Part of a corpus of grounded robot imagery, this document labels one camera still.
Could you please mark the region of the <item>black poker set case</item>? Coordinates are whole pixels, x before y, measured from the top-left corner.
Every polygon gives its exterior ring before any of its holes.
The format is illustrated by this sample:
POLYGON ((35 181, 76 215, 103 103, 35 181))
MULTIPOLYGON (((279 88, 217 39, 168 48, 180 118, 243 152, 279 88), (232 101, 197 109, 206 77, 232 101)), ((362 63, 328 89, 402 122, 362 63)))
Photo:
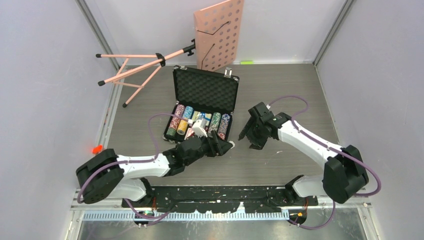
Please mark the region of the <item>black poker set case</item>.
POLYGON ((175 91, 175 107, 181 104, 193 107, 194 111, 212 114, 230 115, 225 140, 228 139, 233 122, 240 78, 229 73, 218 73, 207 70, 176 65, 172 71, 175 91))

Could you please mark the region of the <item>red white chip stack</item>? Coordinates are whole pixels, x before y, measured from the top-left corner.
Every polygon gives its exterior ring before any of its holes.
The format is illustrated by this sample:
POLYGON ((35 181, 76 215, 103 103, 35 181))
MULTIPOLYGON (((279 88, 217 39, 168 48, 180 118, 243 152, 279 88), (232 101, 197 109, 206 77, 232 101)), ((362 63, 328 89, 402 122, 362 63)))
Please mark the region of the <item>red white chip stack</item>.
POLYGON ((173 113, 175 116, 172 117, 171 122, 169 124, 169 128, 170 129, 177 130, 177 128, 179 126, 179 123, 181 121, 181 117, 183 116, 184 111, 185 111, 185 106, 184 105, 178 104, 176 106, 176 109, 175 109, 175 111, 173 113))

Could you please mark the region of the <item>green poker chip stack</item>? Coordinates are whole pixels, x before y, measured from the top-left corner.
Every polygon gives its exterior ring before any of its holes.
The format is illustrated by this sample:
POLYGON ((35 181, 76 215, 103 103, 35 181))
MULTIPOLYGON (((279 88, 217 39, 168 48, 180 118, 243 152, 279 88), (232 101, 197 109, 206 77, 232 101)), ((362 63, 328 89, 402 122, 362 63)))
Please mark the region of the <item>green poker chip stack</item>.
POLYGON ((175 128, 168 128, 167 129, 167 131, 166 131, 166 133, 165 133, 165 137, 166 138, 174 138, 175 137, 175 135, 176 135, 176 129, 175 128))

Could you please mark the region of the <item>blue playing card deck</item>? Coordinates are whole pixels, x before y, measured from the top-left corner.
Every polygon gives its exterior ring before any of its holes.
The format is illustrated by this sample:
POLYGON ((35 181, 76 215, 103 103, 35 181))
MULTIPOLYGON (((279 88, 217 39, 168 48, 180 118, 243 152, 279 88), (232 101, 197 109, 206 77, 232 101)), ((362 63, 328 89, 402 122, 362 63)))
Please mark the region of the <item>blue playing card deck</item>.
POLYGON ((200 112, 200 111, 194 111, 191 119, 193 121, 196 121, 199 118, 206 119, 208 122, 210 122, 211 121, 211 118, 212 118, 212 114, 211 113, 200 112))

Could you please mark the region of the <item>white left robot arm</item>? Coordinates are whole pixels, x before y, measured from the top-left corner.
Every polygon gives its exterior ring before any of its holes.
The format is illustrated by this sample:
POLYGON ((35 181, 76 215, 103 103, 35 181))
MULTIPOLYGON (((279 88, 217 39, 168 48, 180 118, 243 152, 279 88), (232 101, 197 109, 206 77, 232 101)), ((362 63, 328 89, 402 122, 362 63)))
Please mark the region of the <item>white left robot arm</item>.
POLYGON ((223 156, 235 146, 233 141, 212 136, 192 136, 157 155, 125 156, 107 148, 75 171, 80 192, 79 204, 94 204, 108 197, 127 199, 148 207, 153 202, 147 177, 170 177, 203 157, 223 156))

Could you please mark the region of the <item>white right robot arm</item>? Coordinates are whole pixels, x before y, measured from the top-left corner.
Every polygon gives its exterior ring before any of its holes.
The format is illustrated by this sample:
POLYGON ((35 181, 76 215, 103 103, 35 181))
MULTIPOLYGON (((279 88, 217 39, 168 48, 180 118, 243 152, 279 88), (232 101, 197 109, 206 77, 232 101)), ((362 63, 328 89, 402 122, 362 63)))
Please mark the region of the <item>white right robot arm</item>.
POLYGON ((238 138, 247 138, 251 149, 262 150, 272 138, 301 151, 323 170, 315 176, 299 175, 285 184, 285 198, 291 205, 311 196, 327 196, 343 204, 369 182, 360 151, 353 145, 342 147, 326 141, 288 114, 274 114, 263 102, 248 112, 249 120, 238 138))

